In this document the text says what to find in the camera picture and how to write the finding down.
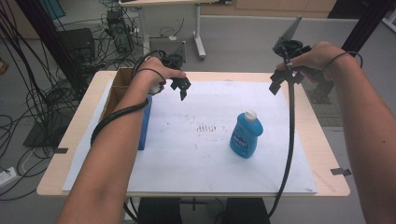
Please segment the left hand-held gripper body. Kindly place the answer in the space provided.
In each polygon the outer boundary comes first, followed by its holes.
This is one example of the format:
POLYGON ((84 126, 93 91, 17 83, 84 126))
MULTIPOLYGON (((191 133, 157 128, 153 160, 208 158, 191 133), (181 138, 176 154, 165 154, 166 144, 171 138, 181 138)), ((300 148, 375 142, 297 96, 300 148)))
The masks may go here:
POLYGON ((158 58, 165 67, 180 70, 186 62, 186 42, 178 41, 164 49, 154 49, 151 56, 158 58))

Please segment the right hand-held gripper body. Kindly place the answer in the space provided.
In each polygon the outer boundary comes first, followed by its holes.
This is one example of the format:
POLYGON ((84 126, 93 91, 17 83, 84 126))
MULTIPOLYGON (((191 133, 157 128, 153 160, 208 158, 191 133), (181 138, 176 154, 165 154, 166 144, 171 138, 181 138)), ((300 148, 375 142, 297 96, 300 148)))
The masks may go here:
POLYGON ((307 53, 312 48, 307 45, 305 46, 301 41, 294 40, 293 36, 302 20, 301 16, 297 16, 294 22, 290 25, 290 27, 279 36, 275 45, 273 46, 273 52, 283 57, 288 55, 290 59, 298 57, 304 53, 307 53))

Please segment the blue cardboard box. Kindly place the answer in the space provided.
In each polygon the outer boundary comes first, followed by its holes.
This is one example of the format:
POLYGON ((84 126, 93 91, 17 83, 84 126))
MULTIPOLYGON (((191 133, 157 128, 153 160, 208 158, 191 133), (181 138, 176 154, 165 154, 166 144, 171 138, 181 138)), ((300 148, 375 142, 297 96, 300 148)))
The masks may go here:
MULTIPOLYGON (((132 80, 132 68, 120 68, 111 84, 109 95, 106 98, 105 107, 103 109, 103 113, 101 115, 100 124, 105 124, 106 121, 110 121, 111 118, 115 118, 114 112, 115 107, 120 102, 125 92, 128 90, 129 85, 132 80)), ((140 132, 140 139, 138 144, 138 149, 143 150, 146 144, 146 137, 149 126, 149 117, 151 110, 152 97, 150 95, 147 96, 148 101, 141 106, 144 110, 144 117, 142 120, 142 128, 140 132)))

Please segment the blue bottle with white cap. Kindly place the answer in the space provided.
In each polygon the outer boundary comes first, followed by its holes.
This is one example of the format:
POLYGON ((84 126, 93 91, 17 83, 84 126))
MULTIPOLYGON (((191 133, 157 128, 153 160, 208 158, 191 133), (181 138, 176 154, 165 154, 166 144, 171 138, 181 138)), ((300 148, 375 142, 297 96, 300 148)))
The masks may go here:
POLYGON ((230 147, 238 156, 248 159, 257 147, 263 127, 255 111, 248 109, 237 117, 230 139, 230 147))

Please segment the person's left hand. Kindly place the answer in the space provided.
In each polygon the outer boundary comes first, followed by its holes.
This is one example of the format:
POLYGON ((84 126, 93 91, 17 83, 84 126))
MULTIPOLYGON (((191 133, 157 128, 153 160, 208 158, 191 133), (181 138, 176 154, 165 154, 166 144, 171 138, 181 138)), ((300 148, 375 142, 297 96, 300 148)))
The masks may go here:
POLYGON ((157 94, 164 89, 167 79, 186 76, 181 70, 165 67, 158 58, 148 57, 134 74, 131 87, 133 91, 140 91, 144 95, 157 94))

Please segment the person's right hand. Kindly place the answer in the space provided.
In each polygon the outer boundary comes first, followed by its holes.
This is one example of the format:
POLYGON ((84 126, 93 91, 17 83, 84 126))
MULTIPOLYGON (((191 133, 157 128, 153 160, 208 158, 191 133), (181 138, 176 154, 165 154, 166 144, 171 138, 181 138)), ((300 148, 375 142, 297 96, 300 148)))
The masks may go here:
POLYGON ((289 63, 281 63, 276 68, 285 70, 287 65, 291 68, 305 66, 319 70, 331 81, 338 81, 341 76, 361 70, 354 57, 326 41, 318 42, 307 53, 291 59, 289 63))

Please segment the white desk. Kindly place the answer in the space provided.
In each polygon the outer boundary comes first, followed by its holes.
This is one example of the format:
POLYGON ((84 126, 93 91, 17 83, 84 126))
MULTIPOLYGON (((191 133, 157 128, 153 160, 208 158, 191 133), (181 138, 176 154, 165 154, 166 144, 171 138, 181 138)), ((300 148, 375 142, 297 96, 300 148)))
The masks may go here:
POLYGON ((134 7, 137 9, 138 18, 140 20, 140 31, 143 39, 143 53, 150 51, 149 34, 145 27, 144 7, 162 6, 162 5, 182 5, 190 4, 195 6, 195 30, 192 32, 195 46, 198 51, 198 57, 204 60, 206 57, 205 48, 201 38, 201 4, 213 4, 219 0, 119 0, 121 7, 134 7))

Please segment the grey textured floor mat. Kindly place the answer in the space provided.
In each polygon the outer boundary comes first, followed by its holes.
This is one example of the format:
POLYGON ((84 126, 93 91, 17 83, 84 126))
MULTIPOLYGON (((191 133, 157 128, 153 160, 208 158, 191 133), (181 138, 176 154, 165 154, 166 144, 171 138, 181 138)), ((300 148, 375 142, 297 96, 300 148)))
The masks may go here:
POLYGON ((320 126, 341 127, 341 112, 333 84, 326 80, 316 83, 307 79, 303 82, 303 88, 320 126))

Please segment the black computer tower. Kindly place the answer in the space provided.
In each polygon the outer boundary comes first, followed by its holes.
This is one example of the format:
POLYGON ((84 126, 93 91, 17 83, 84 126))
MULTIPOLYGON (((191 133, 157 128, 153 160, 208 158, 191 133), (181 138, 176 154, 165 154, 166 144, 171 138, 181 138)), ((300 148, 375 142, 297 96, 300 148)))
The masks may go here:
POLYGON ((106 14, 108 30, 118 53, 131 53, 132 40, 123 19, 122 10, 109 10, 106 14))

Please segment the white paper sheet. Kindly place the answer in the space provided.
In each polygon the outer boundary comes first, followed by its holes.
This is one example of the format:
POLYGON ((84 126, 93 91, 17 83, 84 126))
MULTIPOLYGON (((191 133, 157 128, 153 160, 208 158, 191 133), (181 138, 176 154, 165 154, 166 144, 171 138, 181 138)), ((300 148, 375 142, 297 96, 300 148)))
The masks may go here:
POLYGON ((131 195, 317 193, 300 140, 289 140, 289 106, 266 82, 194 81, 188 95, 165 88, 151 102, 146 144, 131 195), (230 148, 239 114, 256 112, 264 132, 253 155, 230 148))

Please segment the black equipment case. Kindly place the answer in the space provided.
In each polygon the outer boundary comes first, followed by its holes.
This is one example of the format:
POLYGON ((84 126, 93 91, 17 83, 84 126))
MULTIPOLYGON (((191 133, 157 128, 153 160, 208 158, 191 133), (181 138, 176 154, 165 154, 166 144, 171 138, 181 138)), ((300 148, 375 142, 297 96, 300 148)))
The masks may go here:
POLYGON ((59 35, 73 60, 79 63, 93 61, 95 44, 89 28, 61 31, 59 35))

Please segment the person's left leg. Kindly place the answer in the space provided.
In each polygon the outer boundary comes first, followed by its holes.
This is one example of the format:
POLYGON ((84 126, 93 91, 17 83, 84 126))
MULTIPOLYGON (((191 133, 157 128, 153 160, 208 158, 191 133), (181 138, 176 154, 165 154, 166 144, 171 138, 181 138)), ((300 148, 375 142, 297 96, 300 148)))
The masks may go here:
POLYGON ((179 199, 142 198, 138 207, 138 224, 182 224, 179 199))

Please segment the person's leg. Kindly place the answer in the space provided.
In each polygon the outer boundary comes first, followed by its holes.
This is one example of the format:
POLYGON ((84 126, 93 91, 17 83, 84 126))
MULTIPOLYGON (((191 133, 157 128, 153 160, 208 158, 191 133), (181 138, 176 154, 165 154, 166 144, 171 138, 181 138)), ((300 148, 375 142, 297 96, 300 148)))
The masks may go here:
POLYGON ((228 198, 221 224, 271 224, 262 198, 228 198))
POLYGON ((179 199, 142 198, 138 207, 138 224, 182 224, 179 199))

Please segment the teal panel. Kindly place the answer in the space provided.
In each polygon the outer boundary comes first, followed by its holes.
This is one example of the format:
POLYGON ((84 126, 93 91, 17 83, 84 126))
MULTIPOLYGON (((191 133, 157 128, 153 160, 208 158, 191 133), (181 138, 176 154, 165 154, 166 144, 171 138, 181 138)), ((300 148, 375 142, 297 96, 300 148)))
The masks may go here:
POLYGON ((39 0, 39 2, 53 20, 59 19, 65 15, 59 0, 39 0))

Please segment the person's right leg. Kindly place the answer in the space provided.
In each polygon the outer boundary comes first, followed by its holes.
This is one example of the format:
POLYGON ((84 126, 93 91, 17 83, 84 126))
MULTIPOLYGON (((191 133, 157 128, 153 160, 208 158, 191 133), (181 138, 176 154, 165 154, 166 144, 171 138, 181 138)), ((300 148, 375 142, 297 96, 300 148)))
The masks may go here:
POLYGON ((262 198, 228 198, 221 224, 271 224, 262 198))

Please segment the white power strip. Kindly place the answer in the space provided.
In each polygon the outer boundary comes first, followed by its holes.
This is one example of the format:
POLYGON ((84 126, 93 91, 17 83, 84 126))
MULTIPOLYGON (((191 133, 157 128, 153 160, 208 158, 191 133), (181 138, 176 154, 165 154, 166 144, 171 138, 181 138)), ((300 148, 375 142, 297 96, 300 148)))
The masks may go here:
POLYGON ((0 188, 4 187, 5 185, 9 184, 13 180, 17 178, 17 173, 14 167, 10 167, 5 171, 0 173, 0 188))

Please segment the black metal frame post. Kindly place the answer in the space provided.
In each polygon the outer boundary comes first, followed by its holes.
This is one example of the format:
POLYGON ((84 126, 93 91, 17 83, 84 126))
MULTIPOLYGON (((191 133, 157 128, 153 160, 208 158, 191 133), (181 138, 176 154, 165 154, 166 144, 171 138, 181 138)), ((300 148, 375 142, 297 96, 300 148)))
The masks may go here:
POLYGON ((74 91, 83 93, 87 90, 87 81, 83 79, 82 74, 62 42, 52 18, 43 8, 40 1, 15 0, 15 2, 45 44, 55 62, 64 72, 74 91))
MULTIPOLYGON (((342 49, 352 56, 357 56, 394 2, 396 0, 373 0, 347 37, 342 49)), ((307 92, 310 102, 318 105, 329 104, 331 102, 329 94, 332 91, 333 83, 327 81, 319 72, 314 74, 314 80, 318 83, 317 86, 307 92)))

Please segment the black floor base plate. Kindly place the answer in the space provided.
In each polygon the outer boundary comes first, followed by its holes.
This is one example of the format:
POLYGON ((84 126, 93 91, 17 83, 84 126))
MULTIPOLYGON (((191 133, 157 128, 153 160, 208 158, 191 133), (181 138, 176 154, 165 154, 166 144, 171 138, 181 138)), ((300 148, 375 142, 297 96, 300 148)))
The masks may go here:
POLYGON ((25 138, 25 147, 57 147, 65 133, 65 127, 41 127, 36 123, 25 138))

